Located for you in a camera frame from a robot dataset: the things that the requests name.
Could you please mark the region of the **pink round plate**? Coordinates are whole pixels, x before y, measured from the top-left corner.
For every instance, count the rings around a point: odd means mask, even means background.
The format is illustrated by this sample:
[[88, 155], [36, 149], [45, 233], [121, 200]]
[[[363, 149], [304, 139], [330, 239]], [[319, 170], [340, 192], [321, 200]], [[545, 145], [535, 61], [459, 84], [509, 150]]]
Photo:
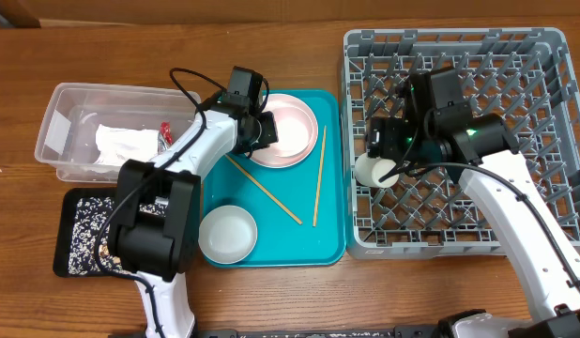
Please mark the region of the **pink round plate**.
[[286, 168], [305, 160], [316, 144], [318, 123], [313, 110], [301, 99], [270, 94], [266, 110], [273, 114], [278, 141], [256, 150], [251, 160], [267, 168]]

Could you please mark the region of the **white plastic cup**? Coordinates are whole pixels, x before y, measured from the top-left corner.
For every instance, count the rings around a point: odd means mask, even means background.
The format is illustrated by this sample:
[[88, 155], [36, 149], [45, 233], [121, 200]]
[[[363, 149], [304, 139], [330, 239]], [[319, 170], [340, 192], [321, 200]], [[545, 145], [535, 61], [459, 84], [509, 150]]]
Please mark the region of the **white plastic cup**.
[[389, 177], [384, 181], [380, 178], [396, 166], [396, 162], [382, 158], [370, 158], [361, 154], [355, 162], [354, 174], [356, 181], [363, 186], [374, 188], [389, 188], [397, 183], [399, 175]]

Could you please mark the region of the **red silver foil wrapper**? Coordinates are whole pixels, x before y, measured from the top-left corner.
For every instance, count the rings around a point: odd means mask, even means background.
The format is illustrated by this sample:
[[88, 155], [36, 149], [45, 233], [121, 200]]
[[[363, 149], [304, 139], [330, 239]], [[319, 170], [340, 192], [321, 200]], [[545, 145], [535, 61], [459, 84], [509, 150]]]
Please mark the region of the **red silver foil wrapper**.
[[158, 133], [158, 153], [161, 154], [168, 150], [173, 144], [173, 137], [169, 122], [162, 122]]

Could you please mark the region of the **grey round bowl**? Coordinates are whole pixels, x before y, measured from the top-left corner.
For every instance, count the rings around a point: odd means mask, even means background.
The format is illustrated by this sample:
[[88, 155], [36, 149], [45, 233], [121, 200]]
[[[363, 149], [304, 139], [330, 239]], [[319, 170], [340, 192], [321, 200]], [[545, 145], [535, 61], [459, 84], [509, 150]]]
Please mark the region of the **grey round bowl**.
[[256, 221], [242, 207], [228, 205], [211, 210], [199, 227], [199, 247], [217, 264], [231, 265], [246, 258], [258, 239]]

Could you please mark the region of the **white napkin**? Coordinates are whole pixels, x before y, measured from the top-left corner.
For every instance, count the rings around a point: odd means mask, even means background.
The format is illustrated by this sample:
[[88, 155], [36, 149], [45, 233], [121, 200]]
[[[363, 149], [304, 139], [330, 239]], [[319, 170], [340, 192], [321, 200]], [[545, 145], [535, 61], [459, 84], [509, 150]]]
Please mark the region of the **white napkin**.
[[159, 154], [159, 132], [99, 125], [95, 137], [99, 156], [95, 164], [121, 166], [127, 160], [149, 161]]

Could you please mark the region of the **rice and food scraps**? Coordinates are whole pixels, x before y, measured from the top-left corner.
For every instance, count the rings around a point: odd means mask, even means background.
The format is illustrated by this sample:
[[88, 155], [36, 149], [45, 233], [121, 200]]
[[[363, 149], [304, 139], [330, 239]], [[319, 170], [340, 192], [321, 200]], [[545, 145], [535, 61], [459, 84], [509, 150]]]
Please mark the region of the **rice and food scraps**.
[[96, 237], [113, 211], [112, 197], [83, 197], [75, 204], [67, 273], [70, 276], [100, 276], [94, 259]]

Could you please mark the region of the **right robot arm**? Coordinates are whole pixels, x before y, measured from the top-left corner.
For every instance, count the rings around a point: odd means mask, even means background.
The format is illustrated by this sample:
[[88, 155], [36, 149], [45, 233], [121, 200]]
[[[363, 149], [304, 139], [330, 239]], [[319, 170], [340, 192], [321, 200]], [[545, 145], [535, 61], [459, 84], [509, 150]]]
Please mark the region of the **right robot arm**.
[[492, 225], [531, 314], [523, 321], [465, 311], [441, 319], [435, 336], [580, 337], [580, 254], [533, 186], [507, 125], [495, 114], [475, 116], [459, 85], [408, 82], [400, 95], [403, 116], [369, 122], [368, 156], [396, 163], [379, 179], [446, 168]]

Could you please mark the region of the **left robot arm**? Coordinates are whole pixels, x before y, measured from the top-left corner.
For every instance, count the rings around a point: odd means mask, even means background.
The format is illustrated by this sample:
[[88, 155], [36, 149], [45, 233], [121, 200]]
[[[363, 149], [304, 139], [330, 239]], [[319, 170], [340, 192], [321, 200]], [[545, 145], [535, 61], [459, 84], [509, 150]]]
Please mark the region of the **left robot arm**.
[[194, 334], [185, 273], [199, 237], [203, 179], [223, 156], [276, 140], [262, 92], [228, 89], [198, 104], [194, 121], [163, 153], [121, 167], [114, 210], [98, 237], [106, 239], [122, 269], [101, 271], [136, 283], [145, 307], [146, 336]]

